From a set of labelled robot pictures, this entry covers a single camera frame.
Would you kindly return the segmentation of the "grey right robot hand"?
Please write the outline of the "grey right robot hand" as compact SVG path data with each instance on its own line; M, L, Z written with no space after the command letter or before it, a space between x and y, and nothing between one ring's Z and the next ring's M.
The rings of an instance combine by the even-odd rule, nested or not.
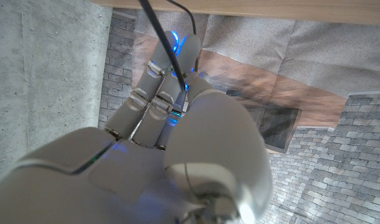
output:
M29 153L0 180L0 223L254 223L272 176L249 112L194 63L196 35L165 33L104 128L82 128Z

